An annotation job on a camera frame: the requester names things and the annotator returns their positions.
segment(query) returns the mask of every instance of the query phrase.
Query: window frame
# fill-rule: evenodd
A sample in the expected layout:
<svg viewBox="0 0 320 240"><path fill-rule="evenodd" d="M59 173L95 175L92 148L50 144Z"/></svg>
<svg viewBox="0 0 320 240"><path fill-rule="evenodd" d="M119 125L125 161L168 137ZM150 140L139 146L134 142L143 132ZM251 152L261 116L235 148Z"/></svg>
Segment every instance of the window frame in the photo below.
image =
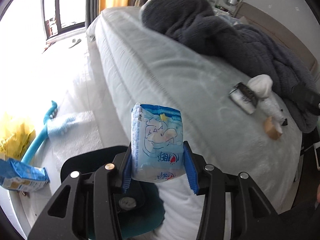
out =
<svg viewBox="0 0 320 240"><path fill-rule="evenodd" d="M60 36L61 34L65 34L77 29L83 29L85 27L85 22L76 23L74 25L70 25L67 27L62 28L61 27L61 19L60 19L60 3L59 0L54 0L54 7L55 7L55 17L56 17L56 25L58 33L55 35L49 36L49 33L47 32L46 26L45 26L45 16L44 16L44 0L41 0L41 14L42 14L42 24L43 24L43 30L44 34L46 36L46 40L52 40L53 38Z"/></svg>

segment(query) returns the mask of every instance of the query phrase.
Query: gray blanket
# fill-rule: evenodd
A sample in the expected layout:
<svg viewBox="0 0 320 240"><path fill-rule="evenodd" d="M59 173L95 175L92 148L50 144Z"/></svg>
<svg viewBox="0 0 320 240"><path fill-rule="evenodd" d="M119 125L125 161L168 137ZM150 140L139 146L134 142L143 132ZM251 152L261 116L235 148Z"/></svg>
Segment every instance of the gray blanket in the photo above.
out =
<svg viewBox="0 0 320 240"><path fill-rule="evenodd" d="M267 74L272 90L285 102L304 133L316 127L317 116L295 103L292 88L299 82L317 92L314 78L287 47L251 25L230 26L216 17L206 0L149 0L140 11L144 26L194 51L224 58L250 77Z"/></svg>

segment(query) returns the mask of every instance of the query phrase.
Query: blue diaper package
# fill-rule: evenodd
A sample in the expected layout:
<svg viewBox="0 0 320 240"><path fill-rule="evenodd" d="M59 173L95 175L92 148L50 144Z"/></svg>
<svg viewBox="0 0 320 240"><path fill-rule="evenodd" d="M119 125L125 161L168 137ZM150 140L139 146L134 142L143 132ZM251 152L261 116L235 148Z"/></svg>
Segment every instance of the blue diaper package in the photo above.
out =
<svg viewBox="0 0 320 240"><path fill-rule="evenodd" d="M132 178L164 182L185 173L180 111L136 103L131 115Z"/></svg>
<svg viewBox="0 0 320 240"><path fill-rule="evenodd" d="M15 159L0 159L0 185L9 190L31 192L49 182L45 168L36 168Z"/></svg>

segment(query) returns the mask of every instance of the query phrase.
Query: yellow plastic bag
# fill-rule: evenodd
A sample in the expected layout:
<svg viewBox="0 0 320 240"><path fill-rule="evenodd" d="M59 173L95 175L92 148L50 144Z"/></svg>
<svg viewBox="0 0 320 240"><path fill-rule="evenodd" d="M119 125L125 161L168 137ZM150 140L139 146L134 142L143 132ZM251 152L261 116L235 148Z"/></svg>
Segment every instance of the yellow plastic bag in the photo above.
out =
<svg viewBox="0 0 320 240"><path fill-rule="evenodd" d="M5 112L0 119L0 158L21 160L35 137L29 118L13 117Z"/></svg>

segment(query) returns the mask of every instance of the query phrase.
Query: blue gripper pad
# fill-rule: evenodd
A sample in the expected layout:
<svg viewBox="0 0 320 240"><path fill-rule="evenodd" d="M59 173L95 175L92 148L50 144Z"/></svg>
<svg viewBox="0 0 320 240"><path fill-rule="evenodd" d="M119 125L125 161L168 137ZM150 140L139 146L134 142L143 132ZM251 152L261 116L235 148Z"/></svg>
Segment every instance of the blue gripper pad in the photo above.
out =
<svg viewBox="0 0 320 240"><path fill-rule="evenodd" d="M193 190L194 194L197 194L199 191L198 173L196 171L196 167L190 156L190 152L188 151L187 147L185 147L185 145L183 145L183 148L184 148L184 168L186 170L186 174L188 177L189 186Z"/></svg>
<svg viewBox="0 0 320 240"><path fill-rule="evenodd" d="M121 186L123 193L127 192L127 189L129 188L131 183L131 168L132 168L131 161L132 161L132 156L130 154L123 171L122 186Z"/></svg>

